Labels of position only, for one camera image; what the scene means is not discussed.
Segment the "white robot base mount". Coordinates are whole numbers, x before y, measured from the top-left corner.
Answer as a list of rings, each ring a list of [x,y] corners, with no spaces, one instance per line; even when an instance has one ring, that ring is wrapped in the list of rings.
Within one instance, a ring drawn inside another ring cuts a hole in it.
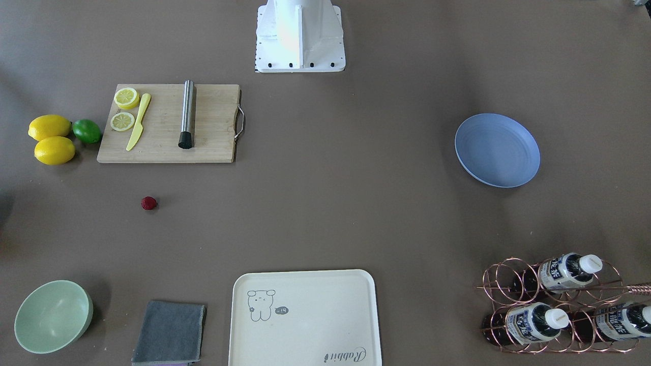
[[[330,1],[268,1],[258,7],[256,72],[325,73],[345,67],[340,7]]]

